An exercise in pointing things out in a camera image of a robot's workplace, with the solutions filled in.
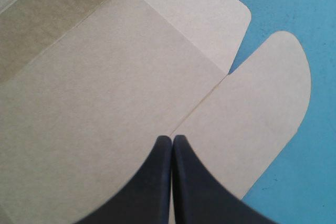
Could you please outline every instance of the black object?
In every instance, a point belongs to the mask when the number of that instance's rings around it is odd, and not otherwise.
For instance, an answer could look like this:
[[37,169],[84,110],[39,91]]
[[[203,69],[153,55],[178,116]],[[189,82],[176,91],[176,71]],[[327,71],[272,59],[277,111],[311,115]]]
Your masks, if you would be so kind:
[[176,224],[274,223],[229,193],[206,170],[185,136],[174,139],[172,166]]
[[110,200],[77,224],[167,224],[172,141],[159,136],[133,178]]

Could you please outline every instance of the black plastic tip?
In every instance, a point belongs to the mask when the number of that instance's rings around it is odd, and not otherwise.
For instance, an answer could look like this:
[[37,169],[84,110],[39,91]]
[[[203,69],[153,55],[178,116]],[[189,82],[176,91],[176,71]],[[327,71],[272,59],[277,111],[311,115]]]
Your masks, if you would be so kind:
[[167,224],[172,141],[159,136],[133,178],[110,200],[77,224]]
[[177,224],[274,223],[229,193],[207,171],[185,136],[174,139],[172,165]]

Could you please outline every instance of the blue surface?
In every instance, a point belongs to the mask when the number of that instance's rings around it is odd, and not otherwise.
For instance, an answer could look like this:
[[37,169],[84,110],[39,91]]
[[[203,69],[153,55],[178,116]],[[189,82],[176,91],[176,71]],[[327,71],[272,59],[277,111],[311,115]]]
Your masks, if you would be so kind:
[[231,72],[269,35],[287,30],[301,42],[312,76],[311,100],[298,133],[244,201],[280,223],[334,224],[336,0],[241,1],[251,10],[252,20]]

